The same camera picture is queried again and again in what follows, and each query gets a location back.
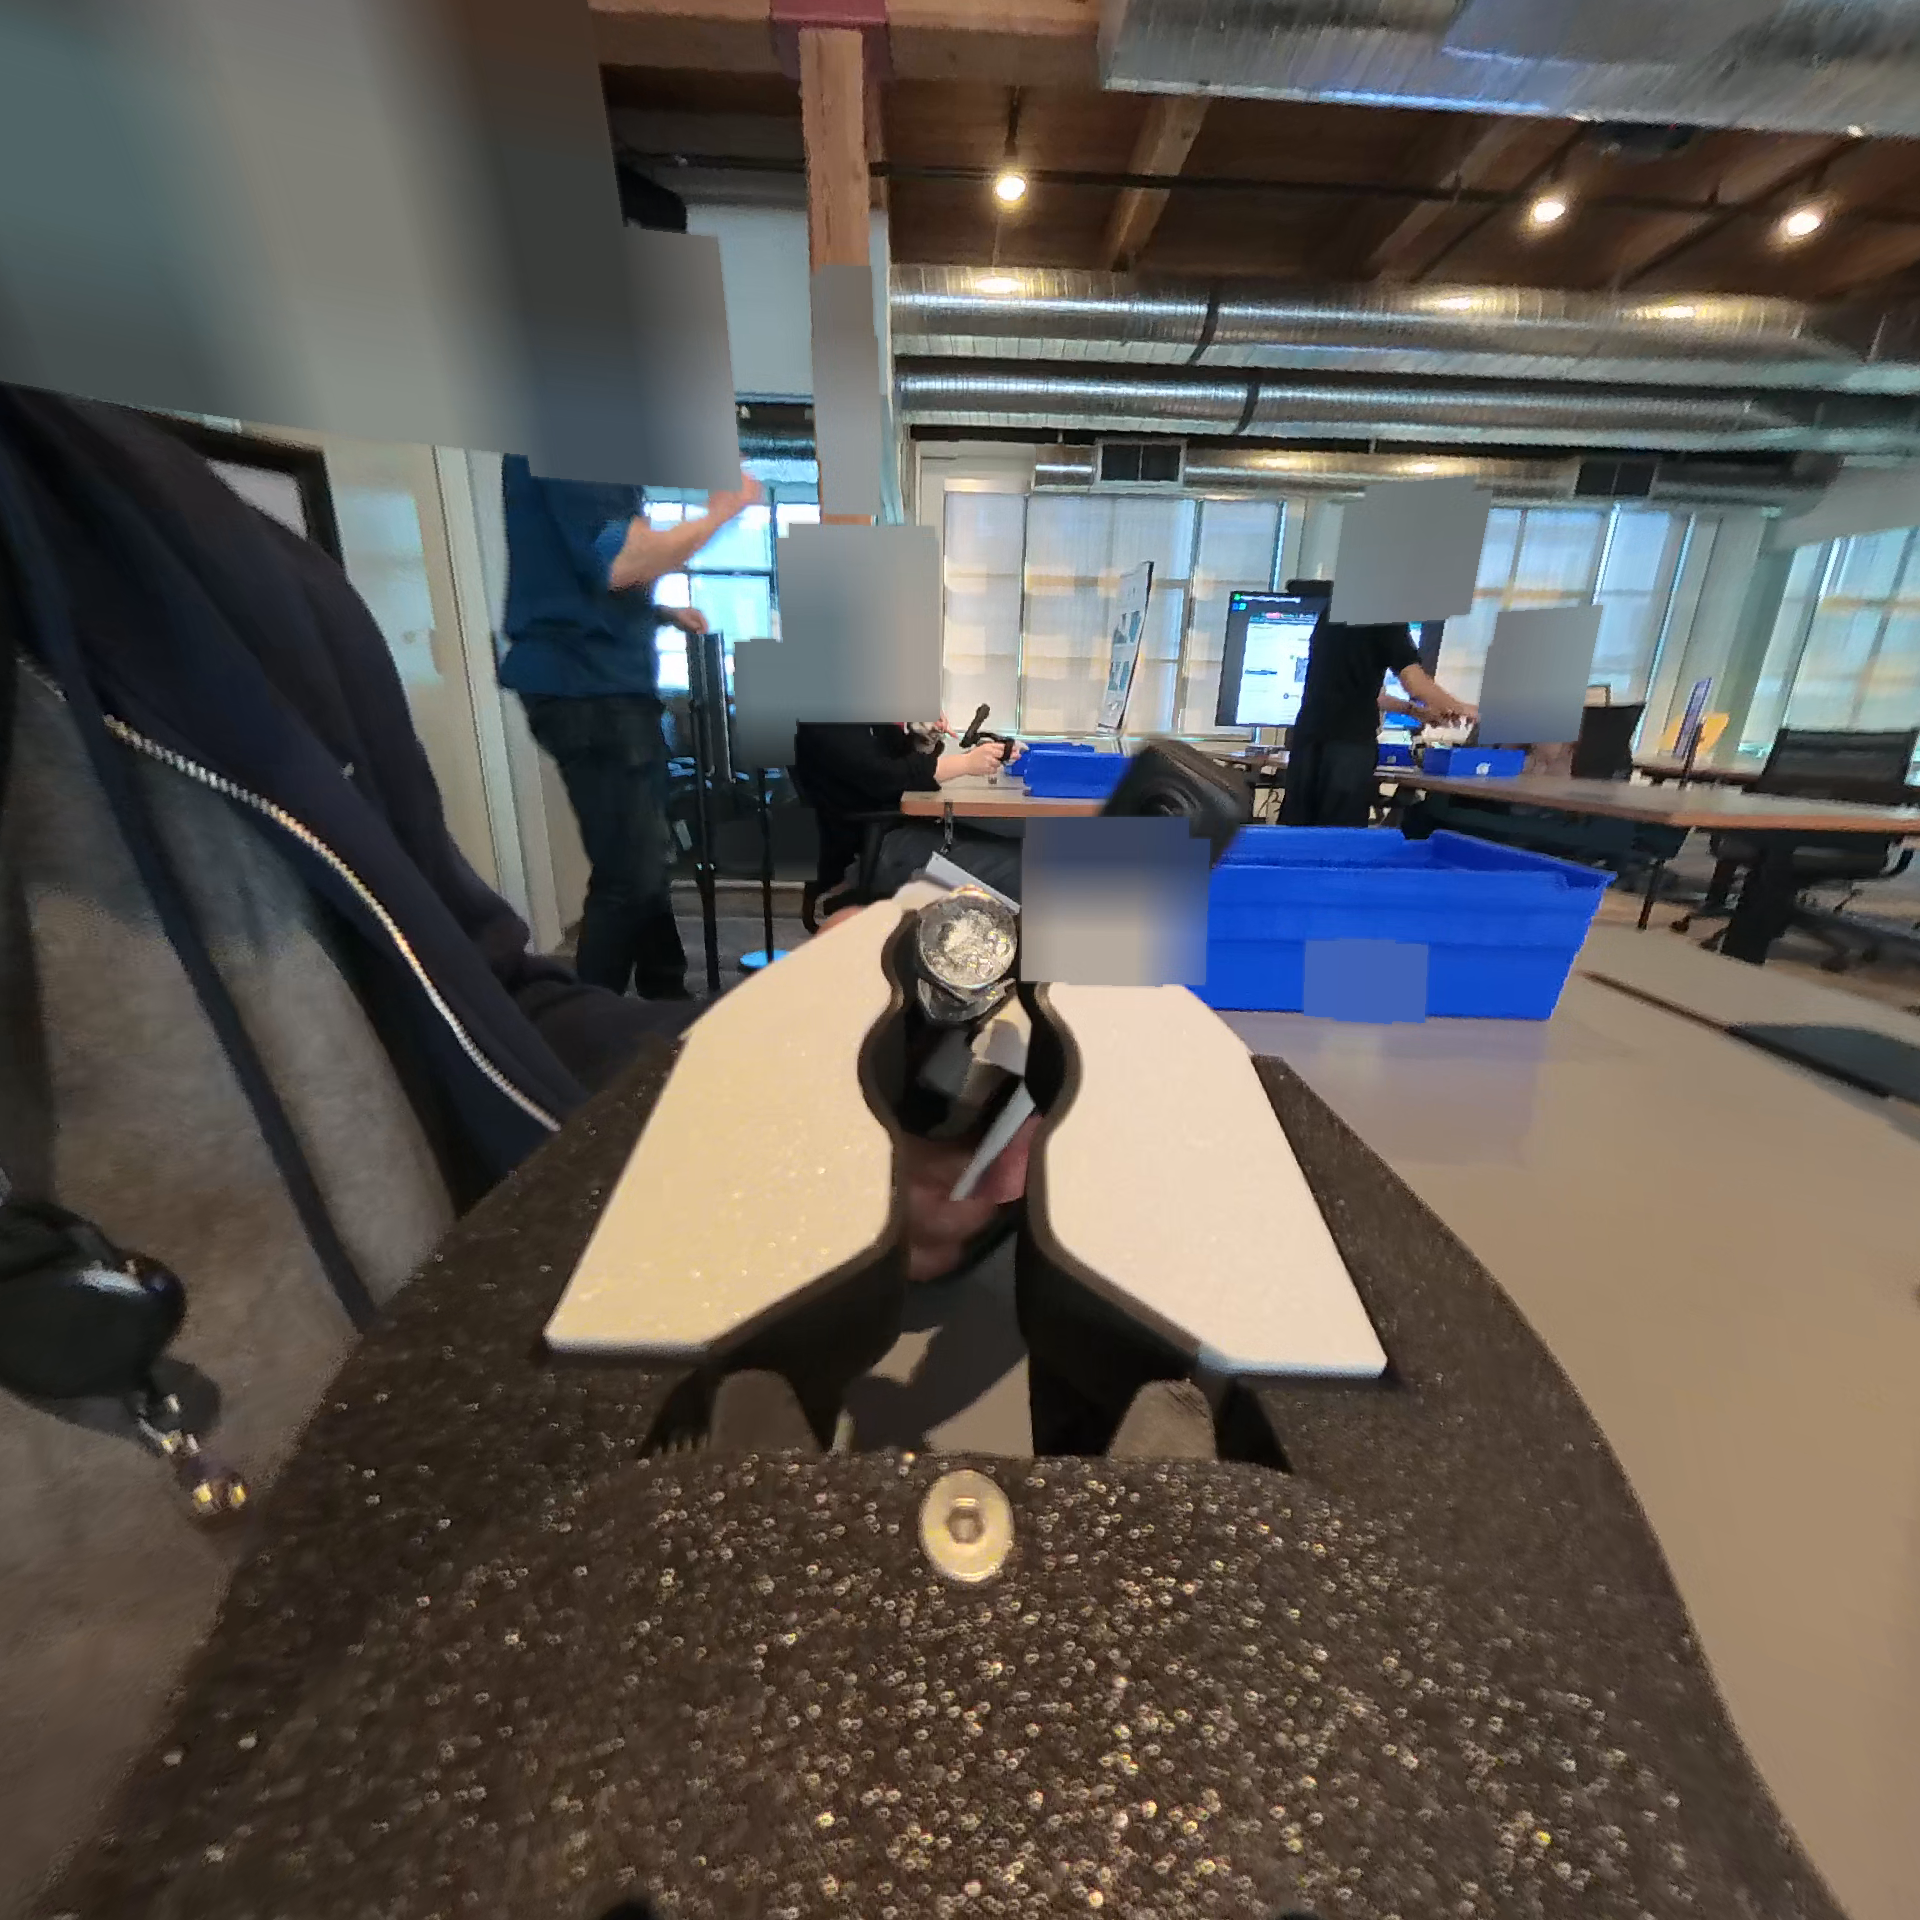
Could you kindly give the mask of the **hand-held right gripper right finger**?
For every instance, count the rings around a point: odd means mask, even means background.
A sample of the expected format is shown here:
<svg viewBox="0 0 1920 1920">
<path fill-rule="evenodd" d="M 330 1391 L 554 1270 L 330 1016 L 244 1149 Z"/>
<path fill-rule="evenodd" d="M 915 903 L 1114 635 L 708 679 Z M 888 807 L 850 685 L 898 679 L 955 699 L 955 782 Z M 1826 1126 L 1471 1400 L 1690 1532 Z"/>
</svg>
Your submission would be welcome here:
<svg viewBox="0 0 1920 1920">
<path fill-rule="evenodd" d="M 1189 987 L 1035 987 L 1017 1313 L 1066 1382 L 1380 1382 L 1236 1033 Z"/>
</svg>

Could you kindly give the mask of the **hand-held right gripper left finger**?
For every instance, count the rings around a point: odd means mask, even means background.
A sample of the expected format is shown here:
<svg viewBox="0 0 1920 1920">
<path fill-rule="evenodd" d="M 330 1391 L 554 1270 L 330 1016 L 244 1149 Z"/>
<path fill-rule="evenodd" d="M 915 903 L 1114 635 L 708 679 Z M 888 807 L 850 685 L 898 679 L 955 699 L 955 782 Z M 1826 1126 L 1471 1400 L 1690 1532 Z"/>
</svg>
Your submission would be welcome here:
<svg viewBox="0 0 1920 1920">
<path fill-rule="evenodd" d="M 868 1366 L 898 1341 L 902 939 L 861 908 L 698 1016 L 541 1345 L 635 1366 Z"/>
</svg>

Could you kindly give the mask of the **silver hex bolt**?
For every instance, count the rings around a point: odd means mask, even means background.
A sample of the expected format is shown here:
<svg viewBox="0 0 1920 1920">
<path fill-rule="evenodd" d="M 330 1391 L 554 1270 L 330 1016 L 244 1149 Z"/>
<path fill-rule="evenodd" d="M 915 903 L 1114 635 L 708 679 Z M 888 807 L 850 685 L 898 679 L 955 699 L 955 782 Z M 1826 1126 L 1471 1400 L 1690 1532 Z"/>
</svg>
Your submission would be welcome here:
<svg viewBox="0 0 1920 1920">
<path fill-rule="evenodd" d="M 938 1030 L 981 1025 L 1017 992 L 1017 908 L 955 888 L 915 912 L 911 966 L 919 1011 Z"/>
</svg>

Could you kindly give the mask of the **person's left hand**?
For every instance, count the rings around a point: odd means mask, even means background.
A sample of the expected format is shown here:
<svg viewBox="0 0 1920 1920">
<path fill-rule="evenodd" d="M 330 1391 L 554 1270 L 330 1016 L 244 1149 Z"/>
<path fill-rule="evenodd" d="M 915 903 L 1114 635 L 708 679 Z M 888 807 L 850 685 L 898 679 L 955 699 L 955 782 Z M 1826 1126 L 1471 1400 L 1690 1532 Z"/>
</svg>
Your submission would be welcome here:
<svg viewBox="0 0 1920 1920">
<path fill-rule="evenodd" d="M 1013 1216 L 1025 1198 L 1025 1164 L 1043 1119 L 1031 1115 L 1001 1154 L 981 1174 L 967 1198 L 955 1198 L 964 1168 L 972 1164 L 967 1141 L 922 1141 L 898 1143 L 902 1205 L 907 1205 L 907 1277 L 945 1283 L 960 1274 L 981 1247 Z"/>
</svg>

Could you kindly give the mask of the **wooden office desk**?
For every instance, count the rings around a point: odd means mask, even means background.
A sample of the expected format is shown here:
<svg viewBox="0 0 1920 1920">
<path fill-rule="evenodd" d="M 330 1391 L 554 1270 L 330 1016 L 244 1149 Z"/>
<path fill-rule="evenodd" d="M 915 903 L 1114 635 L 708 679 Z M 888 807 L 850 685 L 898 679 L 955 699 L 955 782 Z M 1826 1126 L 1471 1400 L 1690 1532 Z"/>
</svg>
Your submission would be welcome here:
<svg viewBox="0 0 1920 1920">
<path fill-rule="evenodd" d="M 1437 775 L 1400 768 L 1400 788 L 1426 795 L 1458 795 L 1486 804 L 1526 804 L 1563 817 L 1618 817 L 1663 828 L 1709 835 L 1862 835 L 1916 842 L 1916 804 L 1843 804 L 1808 795 L 1758 795 L 1714 783 L 1634 783 L 1634 782 L 1572 782 L 1572 775 Z"/>
<path fill-rule="evenodd" d="M 1025 783 L 952 782 L 938 793 L 902 793 L 898 811 L 915 821 L 1050 821 L 1095 817 L 1103 795 L 1035 795 Z"/>
</svg>

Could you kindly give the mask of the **printed banner stand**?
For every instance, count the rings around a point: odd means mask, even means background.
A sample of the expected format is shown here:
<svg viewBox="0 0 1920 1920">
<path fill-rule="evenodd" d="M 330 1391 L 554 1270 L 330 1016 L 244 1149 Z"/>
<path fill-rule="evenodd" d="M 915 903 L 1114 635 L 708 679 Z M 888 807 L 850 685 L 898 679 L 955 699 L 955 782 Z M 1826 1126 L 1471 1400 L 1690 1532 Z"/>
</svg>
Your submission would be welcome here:
<svg viewBox="0 0 1920 1920">
<path fill-rule="evenodd" d="M 1142 625 L 1150 609 L 1150 558 L 1134 565 L 1133 573 L 1117 577 L 1114 603 L 1109 603 L 1109 654 L 1107 654 L 1107 681 L 1103 681 L 1103 703 L 1098 703 L 1098 731 L 1117 734 L 1134 665 L 1138 665 L 1138 646 L 1142 646 Z"/>
</svg>

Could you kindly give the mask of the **large computer monitor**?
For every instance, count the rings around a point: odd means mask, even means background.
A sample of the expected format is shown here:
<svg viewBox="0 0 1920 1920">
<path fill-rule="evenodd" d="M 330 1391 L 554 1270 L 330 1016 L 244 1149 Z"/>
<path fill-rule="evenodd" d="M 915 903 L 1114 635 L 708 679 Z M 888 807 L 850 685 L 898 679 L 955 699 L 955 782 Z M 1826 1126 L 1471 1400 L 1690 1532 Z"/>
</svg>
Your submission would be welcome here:
<svg viewBox="0 0 1920 1920">
<path fill-rule="evenodd" d="M 1217 725 L 1293 725 L 1324 611 L 1332 618 L 1332 592 L 1229 598 Z"/>
</svg>

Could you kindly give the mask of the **black tripod stand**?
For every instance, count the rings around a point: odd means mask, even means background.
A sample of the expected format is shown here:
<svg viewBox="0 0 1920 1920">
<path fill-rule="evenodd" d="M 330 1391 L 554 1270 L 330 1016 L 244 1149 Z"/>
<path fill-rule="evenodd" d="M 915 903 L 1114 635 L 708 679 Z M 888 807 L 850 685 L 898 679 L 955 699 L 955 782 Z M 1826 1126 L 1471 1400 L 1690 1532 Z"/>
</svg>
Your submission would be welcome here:
<svg viewBox="0 0 1920 1920">
<path fill-rule="evenodd" d="M 730 654 L 720 631 L 688 637 L 688 713 L 695 744 L 695 888 L 704 903 L 704 954 L 708 992 L 722 992 L 720 954 L 720 804 L 733 793 L 733 703 L 730 703 Z M 767 971 L 780 960 L 771 936 L 771 768 L 752 768 L 757 835 L 760 835 L 760 947 L 752 947 L 733 971 Z"/>
</svg>

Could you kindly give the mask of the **black office chair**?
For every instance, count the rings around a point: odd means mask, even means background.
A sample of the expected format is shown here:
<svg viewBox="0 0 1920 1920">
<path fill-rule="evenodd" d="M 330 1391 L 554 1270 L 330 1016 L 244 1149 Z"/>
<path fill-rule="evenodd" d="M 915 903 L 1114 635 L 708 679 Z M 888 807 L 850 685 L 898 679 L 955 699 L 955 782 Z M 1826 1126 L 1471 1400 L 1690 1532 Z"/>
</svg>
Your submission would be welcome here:
<svg viewBox="0 0 1920 1920">
<path fill-rule="evenodd" d="M 1802 802 L 1802 804 L 1869 804 L 1916 807 L 1907 783 L 1916 759 L 1916 728 L 1907 731 L 1776 731 L 1762 775 L 1748 795 Z M 1773 939 L 1790 932 L 1796 897 L 1815 881 L 1882 881 L 1913 866 L 1913 842 L 1862 828 L 1763 828 L 1714 835 L 1711 888 L 1702 908 L 1726 908 L 1719 936 L 1702 947 L 1763 966 Z"/>
</svg>

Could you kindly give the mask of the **person's navy zip jacket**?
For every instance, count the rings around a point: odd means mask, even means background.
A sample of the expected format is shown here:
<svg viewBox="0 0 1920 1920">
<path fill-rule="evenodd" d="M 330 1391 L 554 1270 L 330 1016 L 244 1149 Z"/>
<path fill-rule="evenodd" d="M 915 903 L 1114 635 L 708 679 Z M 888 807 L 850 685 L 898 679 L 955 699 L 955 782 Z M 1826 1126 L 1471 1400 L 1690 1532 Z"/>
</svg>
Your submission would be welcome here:
<svg viewBox="0 0 1920 1920">
<path fill-rule="evenodd" d="M 232 804 L 372 960 L 376 1039 L 420 1072 L 478 1174 L 582 1100 L 492 966 L 529 953 L 446 828 L 392 654 L 343 569 L 244 501 L 162 419 L 4 383 L 4 573 L 22 651 L 67 699 L 162 942 L 230 1064 L 307 1251 L 357 1327 L 372 1265 L 282 1096 L 136 759 Z"/>
</svg>

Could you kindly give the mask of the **light wooden post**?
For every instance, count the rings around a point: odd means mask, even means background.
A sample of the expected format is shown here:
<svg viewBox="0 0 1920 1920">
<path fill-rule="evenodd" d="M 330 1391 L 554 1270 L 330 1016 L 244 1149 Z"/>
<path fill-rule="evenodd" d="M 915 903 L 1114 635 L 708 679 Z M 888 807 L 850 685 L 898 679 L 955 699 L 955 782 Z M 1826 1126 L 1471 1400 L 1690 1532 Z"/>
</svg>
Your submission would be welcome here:
<svg viewBox="0 0 1920 1920">
<path fill-rule="evenodd" d="M 800 27 L 803 240 L 809 268 L 868 265 L 888 212 L 883 83 L 888 25 Z"/>
</svg>

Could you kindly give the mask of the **large silver air duct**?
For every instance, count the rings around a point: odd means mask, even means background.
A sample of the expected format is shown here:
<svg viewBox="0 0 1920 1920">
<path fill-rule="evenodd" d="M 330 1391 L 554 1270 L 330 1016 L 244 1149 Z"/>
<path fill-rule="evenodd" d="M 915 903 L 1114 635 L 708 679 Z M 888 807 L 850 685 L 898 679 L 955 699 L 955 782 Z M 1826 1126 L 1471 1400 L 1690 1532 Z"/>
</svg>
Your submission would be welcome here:
<svg viewBox="0 0 1920 1920">
<path fill-rule="evenodd" d="M 1109 0 L 1098 83 L 1701 130 L 1920 130 L 1913 0 Z"/>
</svg>

